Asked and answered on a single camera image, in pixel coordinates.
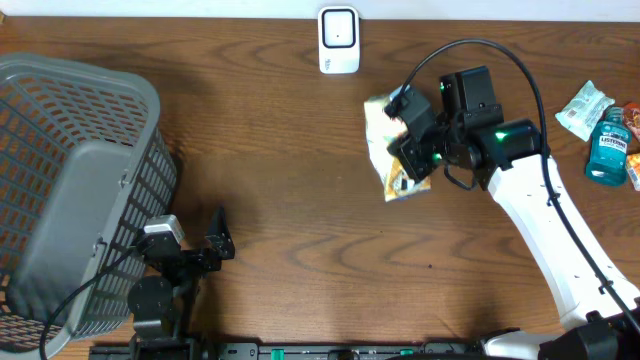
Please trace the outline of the orange chocolate bar wrapper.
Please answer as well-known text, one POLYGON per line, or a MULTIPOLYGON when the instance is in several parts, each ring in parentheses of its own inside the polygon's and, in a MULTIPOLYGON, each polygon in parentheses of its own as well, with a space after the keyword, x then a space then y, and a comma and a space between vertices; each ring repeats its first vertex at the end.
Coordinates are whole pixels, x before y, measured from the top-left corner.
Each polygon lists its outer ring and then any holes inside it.
POLYGON ((640 106, 637 103, 628 103, 623 107, 623 122, 634 138, 640 141, 640 106))

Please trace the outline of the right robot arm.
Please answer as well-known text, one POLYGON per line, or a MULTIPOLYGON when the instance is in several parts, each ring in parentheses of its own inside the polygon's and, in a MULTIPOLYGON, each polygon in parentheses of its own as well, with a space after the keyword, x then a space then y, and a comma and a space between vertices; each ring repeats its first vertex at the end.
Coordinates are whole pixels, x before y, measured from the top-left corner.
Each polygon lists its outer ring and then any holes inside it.
POLYGON ((469 170, 522 235, 552 293, 560 336, 505 330, 480 340, 486 359, 636 359, 639 290, 616 268, 573 204, 529 119, 505 121, 489 70, 441 77, 444 110, 398 88, 385 108, 405 134, 389 153, 414 181, 438 167, 469 170))

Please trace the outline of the grey plastic mesh basket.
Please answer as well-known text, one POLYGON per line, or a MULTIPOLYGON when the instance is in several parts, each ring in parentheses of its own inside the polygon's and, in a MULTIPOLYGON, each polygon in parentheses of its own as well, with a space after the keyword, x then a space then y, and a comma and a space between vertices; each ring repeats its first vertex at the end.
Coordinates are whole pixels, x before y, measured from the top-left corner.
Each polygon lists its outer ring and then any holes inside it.
POLYGON ((1 59, 1 355, 53 356, 129 318, 177 170, 144 78, 34 54, 1 59))

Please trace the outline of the blue mouthwash bottle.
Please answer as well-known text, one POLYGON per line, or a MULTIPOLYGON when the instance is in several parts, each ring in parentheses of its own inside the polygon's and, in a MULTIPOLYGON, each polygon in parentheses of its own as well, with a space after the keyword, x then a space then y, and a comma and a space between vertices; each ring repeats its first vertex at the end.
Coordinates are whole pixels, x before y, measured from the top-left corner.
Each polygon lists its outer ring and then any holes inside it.
POLYGON ((611 106, 594 128, 585 174, 596 183, 617 187, 626 181, 625 163, 632 134, 623 119, 624 109, 611 106))

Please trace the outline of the mint green wipes pack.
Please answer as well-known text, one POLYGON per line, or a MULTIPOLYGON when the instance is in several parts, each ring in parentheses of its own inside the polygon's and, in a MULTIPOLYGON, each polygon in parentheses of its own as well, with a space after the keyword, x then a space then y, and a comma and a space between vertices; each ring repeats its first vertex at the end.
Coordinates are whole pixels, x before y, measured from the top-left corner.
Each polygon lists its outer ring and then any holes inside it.
POLYGON ((588 80, 569 103, 555 114, 556 120, 583 141, 588 141, 605 110, 615 100, 588 80))

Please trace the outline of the yellow snack chip bag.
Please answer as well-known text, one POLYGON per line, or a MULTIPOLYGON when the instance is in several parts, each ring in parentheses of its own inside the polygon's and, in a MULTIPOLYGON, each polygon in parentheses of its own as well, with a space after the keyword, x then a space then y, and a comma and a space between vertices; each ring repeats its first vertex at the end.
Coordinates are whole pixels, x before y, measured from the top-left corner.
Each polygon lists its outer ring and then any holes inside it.
POLYGON ((420 182, 412 180, 400 161, 387 150, 394 140, 407 134, 407 127, 401 120, 390 118, 384 112, 384 107, 391 103, 399 91, 400 88, 396 88, 388 95, 374 96, 364 103, 369 158, 380 177, 386 202, 431 189, 429 177, 420 182))

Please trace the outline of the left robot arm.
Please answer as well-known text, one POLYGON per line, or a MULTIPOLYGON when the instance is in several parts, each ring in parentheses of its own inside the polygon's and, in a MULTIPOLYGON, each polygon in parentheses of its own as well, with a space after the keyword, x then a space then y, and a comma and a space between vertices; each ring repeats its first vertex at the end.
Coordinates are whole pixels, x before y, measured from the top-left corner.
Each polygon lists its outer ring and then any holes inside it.
POLYGON ((206 244, 184 249, 185 233, 174 215, 147 221, 133 242, 134 253, 157 271, 137 280, 127 305, 134 318, 133 359, 210 359, 215 348, 189 332, 199 282, 235 257, 225 210, 218 208, 205 234, 206 244))

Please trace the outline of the small orange snack pack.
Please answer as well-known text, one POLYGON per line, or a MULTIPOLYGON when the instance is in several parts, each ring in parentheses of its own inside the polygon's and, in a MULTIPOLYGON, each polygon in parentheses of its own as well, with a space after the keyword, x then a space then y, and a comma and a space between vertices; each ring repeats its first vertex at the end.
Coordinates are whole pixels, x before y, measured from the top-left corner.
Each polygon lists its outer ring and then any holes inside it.
POLYGON ((640 154, 630 154, 626 158, 626 170, 635 191, 640 191, 640 154))

